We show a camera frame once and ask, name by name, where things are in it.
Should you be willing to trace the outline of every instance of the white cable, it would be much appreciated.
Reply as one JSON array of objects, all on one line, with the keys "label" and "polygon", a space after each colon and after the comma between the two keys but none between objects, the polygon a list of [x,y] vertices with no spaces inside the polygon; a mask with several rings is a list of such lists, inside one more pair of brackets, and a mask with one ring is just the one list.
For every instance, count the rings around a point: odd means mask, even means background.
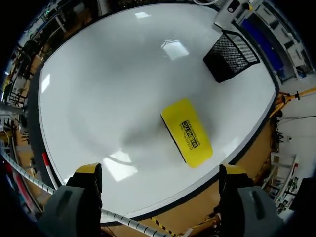
[{"label": "white cable", "polygon": [[156,231],[155,229],[145,226],[137,221],[131,220],[125,216],[121,216],[118,214],[115,214],[113,212],[110,211],[106,211],[101,209],[102,215],[111,218],[114,221],[118,221],[120,223],[122,223],[123,225],[129,226],[130,228],[137,230],[139,232],[142,232],[148,236],[151,237],[172,237],[170,234],[167,233],[162,233],[159,231]]},{"label": "white cable", "polygon": [[28,172],[26,172],[22,167],[20,167],[13,159],[11,159],[7,153],[5,153],[4,149],[1,148],[1,154],[3,158],[16,170],[18,171],[24,178],[35,184],[36,186],[40,187],[44,191],[48,192],[49,194],[54,194],[55,190],[51,187],[47,186],[42,181],[32,177]]},{"label": "white cable", "polygon": [[[33,184],[35,184],[36,186],[40,187],[41,189],[43,189],[44,191],[48,192],[49,194],[54,194],[54,192],[56,190],[52,189],[51,187],[47,186],[45,183],[43,183],[42,181],[33,178],[30,176],[29,173],[27,173],[22,167],[20,167],[16,162],[14,162],[13,159],[11,159],[7,153],[5,153],[3,148],[0,148],[1,150],[1,154],[3,156],[3,158],[17,171],[19,172],[24,178],[26,178],[27,180],[29,180],[30,182],[32,182]],[[113,221],[118,221],[126,226],[129,226],[130,228],[133,228],[141,233],[144,233],[148,236],[151,237],[172,237],[170,234],[166,234],[166,233],[162,233],[159,231],[156,231],[155,229],[145,226],[137,221],[131,220],[127,217],[115,214],[113,212],[110,211],[106,211],[101,209],[101,213],[104,217],[108,217],[111,218]]]},{"label": "white cable", "polygon": [[200,5],[200,6],[210,6],[213,5],[214,3],[217,3],[219,0],[214,0],[212,2],[207,2],[207,3],[202,3],[199,2],[198,0],[193,0],[195,4]]}]

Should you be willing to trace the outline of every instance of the red object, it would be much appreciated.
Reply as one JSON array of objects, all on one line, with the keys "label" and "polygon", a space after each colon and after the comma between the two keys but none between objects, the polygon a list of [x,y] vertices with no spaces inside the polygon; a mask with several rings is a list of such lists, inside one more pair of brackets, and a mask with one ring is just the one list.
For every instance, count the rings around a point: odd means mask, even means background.
[{"label": "red object", "polygon": [[45,166],[49,166],[49,161],[46,153],[42,154]]}]

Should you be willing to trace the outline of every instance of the yellow metal frame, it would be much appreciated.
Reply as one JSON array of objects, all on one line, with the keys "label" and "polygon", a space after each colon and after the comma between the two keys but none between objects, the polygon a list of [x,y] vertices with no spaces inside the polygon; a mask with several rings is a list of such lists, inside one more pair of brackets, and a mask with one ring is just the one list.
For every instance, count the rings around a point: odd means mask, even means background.
[{"label": "yellow metal frame", "polygon": [[301,93],[296,93],[294,95],[290,95],[288,93],[280,92],[279,95],[277,96],[277,99],[276,99],[276,108],[270,114],[269,118],[271,118],[273,115],[275,115],[276,112],[278,112],[281,109],[283,109],[288,104],[288,102],[290,102],[292,99],[300,98],[301,96],[309,95],[309,94],[312,94],[314,92],[316,92],[316,86],[311,88],[311,89],[309,89],[309,90],[305,90],[305,91],[303,91]]}]

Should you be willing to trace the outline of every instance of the cable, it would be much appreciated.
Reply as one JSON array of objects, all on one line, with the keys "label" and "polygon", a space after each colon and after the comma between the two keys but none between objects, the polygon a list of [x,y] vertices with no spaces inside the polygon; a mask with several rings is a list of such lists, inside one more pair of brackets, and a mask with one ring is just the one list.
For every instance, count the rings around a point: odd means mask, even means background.
[{"label": "cable", "polygon": [[19,172],[24,178],[35,184],[36,186],[40,187],[44,191],[48,192],[49,194],[54,194],[55,190],[51,187],[47,186],[42,181],[32,177],[28,172],[26,172],[22,167],[20,167],[12,158],[5,153],[4,149],[1,148],[1,155],[3,158],[17,171]]},{"label": "cable", "polygon": [[[47,186],[42,181],[35,179],[31,177],[29,173],[27,173],[22,167],[20,167],[12,158],[8,156],[7,153],[5,153],[3,147],[0,147],[1,154],[3,158],[17,171],[19,172],[24,178],[35,184],[36,186],[40,187],[44,191],[48,192],[49,194],[54,194],[56,190],[53,188]],[[137,221],[131,220],[127,217],[121,216],[119,214],[103,210],[101,209],[101,214],[103,215],[103,218],[110,218],[114,221],[118,221],[126,226],[129,226],[130,228],[133,228],[139,232],[142,232],[148,236],[155,236],[155,237],[171,237],[171,235],[166,233],[161,233],[159,231],[156,231],[155,229],[152,229],[151,227],[145,226]]]},{"label": "cable", "polygon": [[213,5],[214,3],[217,3],[219,0],[214,0],[212,2],[207,2],[207,3],[202,3],[199,2],[198,0],[193,0],[195,4],[200,5],[200,6],[210,6]]},{"label": "cable", "polygon": [[293,120],[299,120],[299,119],[306,119],[306,118],[316,118],[316,115],[313,116],[287,116],[287,117],[282,117],[282,119],[280,120],[278,126],[280,126],[281,124],[293,121]]}]

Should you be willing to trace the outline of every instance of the workshop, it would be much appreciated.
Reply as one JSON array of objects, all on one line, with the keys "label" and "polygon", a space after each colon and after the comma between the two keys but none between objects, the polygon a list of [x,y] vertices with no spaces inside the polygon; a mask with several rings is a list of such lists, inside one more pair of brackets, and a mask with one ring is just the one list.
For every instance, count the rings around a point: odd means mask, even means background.
[{"label": "workshop", "polygon": [[315,236],[316,50],[306,8],[4,6],[19,16],[2,20],[5,236]]}]

